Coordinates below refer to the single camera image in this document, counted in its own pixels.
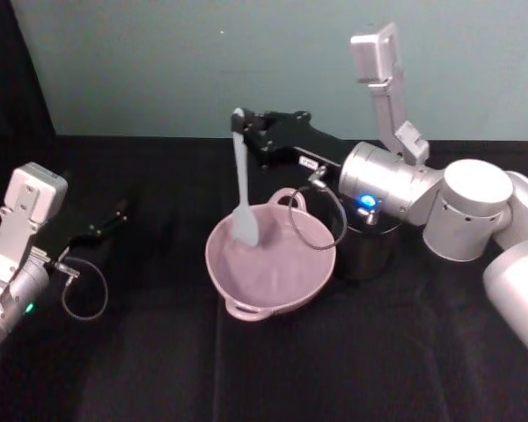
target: pink pot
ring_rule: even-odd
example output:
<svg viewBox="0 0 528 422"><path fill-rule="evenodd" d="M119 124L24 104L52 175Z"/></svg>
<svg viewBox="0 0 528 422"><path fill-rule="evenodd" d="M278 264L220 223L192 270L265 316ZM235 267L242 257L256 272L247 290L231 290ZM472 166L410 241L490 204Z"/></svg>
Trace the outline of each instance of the pink pot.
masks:
<svg viewBox="0 0 528 422"><path fill-rule="evenodd" d="M209 276L225 300L227 311L243 321L260 321L308 303L331 277L336 248L316 251L293 229L289 209L279 204L294 189L277 191L268 203L253 205L260 243L251 248L231 237L231 215L209 235L205 261ZM296 196L293 218L303 236L316 245L334 239L325 225L306 212L305 199Z"/></svg>

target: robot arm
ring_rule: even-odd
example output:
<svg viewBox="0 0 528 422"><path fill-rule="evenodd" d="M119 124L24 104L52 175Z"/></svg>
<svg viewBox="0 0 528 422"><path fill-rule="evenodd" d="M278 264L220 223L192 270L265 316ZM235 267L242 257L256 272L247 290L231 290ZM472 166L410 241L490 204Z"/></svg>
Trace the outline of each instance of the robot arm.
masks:
<svg viewBox="0 0 528 422"><path fill-rule="evenodd" d="M47 253L33 243L59 212L67 188L64 178L35 163L11 175L0 208L0 342L48 285Z"/></svg>
<svg viewBox="0 0 528 422"><path fill-rule="evenodd" d="M358 81L370 88L378 137L387 149L360 142L340 165L294 145L274 148L268 140L263 146L266 137L261 132L274 127L283 126L294 142L316 135L306 127L298 133L286 124L290 120L286 115L273 121L272 128L259 125L254 132L245 124L233 130L244 132L249 150L261 164L280 150L284 159L268 160L269 164L302 164L313 171L314 185L320 186L321 179L338 183L339 193L356 202L356 212L368 224L376 224L375 215L386 213L424 226L425 244L442 258L471 261L493 238L504 252L483 274L488 298L528 347L528 178L473 159L443 170L425 166L429 145L407 120L395 25L356 35L351 46ZM274 139L281 132L276 130ZM328 135L323 138L332 141ZM305 165L307 160L313 165Z"/></svg>
<svg viewBox="0 0 528 422"><path fill-rule="evenodd" d="M68 250L100 244L128 219L126 200L101 224L60 213L67 189L64 178L36 163L11 175L0 208L0 343L33 308L53 271L66 274L68 283L79 277L61 262ZM75 231L84 233L73 236Z"/></svg>

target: teal wall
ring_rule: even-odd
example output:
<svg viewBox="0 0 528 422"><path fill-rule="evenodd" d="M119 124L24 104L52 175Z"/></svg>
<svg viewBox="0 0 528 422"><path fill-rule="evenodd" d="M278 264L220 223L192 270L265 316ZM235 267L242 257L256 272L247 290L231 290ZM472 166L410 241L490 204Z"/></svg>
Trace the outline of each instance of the teal wall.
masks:
<svg viewBox="0 0 528 422"><path fill-rule="evenodd" d="M55 128L228 136L236 106L375 137L348 42L400 30L428 139L528 140L528 0L13 0Z"/></svg>

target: plastic spatula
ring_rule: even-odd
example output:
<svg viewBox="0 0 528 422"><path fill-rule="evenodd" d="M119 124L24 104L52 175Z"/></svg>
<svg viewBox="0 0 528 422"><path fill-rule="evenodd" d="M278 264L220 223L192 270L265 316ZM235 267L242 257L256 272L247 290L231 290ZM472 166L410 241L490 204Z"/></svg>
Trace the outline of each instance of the plastic spatula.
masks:
<svg viewBox="0 0 528 422"><path fill-rule="evenodd" d="M243 135L233 133L232 141L235 147L235 159L237 161L238 198L239 204L232 212L232 236L249 246L256 246L260 233L258 221L252 209L248 205L248 177L246 175L246 145L243 143Z"/></svg>

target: black tablecloth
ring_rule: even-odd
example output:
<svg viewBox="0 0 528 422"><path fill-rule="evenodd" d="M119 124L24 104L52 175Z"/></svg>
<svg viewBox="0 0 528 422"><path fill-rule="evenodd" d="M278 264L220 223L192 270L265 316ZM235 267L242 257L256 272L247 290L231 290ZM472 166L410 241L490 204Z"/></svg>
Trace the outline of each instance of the black tablecloth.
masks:
<svg viewBox="0 0 528 422"><path fill-rule="evenodd" d="M528 176L528 142L431 151L433 167L470 156ZM67 201L80 207L110 207L134 186L142 196L92 256L110 286L106 314L90 324L65 316L53 279L0 347L0 421L528 420L528 351L481 283L495 246L454 264L403 227L382 276L331 280L297 312L241 323L203 256L238 197L230 141L0 139L0 205L26 161L69 170ZM304 181L297 169L250 173L253 202Z"/></svg>

